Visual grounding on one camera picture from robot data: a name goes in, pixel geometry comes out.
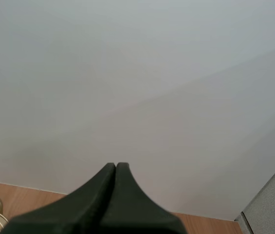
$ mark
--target black rubber tip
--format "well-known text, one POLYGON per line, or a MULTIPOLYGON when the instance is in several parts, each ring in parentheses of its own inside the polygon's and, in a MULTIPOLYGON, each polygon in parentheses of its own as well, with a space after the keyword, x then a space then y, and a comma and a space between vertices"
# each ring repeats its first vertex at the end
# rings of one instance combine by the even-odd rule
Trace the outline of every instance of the black rubber tip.
POLYGON ((92 233, 110 200, 116 167, 107 163, 92 179, 68 196, 13 218, 1 234, 92 233))
POLYGON ((101 220, 101 234, 186 234, 176 216, 155 204, 134 180, 128 163, 116 168, 115 187, 101 220))

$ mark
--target white surface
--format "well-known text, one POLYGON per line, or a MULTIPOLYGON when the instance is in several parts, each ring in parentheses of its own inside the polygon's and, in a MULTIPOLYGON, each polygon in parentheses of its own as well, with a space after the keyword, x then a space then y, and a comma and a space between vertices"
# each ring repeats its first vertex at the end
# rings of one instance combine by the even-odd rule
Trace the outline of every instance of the white surface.
POLYGON ((0 182, 119 161, 168 210, 237 217, 275 172, 275 1, 0 1, 0 182))

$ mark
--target wooden floor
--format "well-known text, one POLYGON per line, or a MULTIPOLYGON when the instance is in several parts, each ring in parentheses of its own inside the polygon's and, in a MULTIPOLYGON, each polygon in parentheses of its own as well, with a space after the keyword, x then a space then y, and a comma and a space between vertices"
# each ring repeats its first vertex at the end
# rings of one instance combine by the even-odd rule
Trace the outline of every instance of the wooden floor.
MULTIPOLYGON (((8 219, 45 206, 63 196, 65 195, 0 184, 0 198, 4 205, 3 214, 8 219)), ((188 214, 173 214, 182 220, 188 234, 242 234, 237 222, 188 214)))

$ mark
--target white wall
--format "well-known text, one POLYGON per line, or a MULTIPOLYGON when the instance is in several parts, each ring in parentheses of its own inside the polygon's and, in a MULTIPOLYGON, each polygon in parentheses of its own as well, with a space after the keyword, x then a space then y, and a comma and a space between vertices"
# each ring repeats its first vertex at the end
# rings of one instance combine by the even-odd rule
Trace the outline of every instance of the white wall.
POLYGON ((68 193, 119 161, 236 218, 275 172, 275 1, 0 1, 0 182, 68 193))

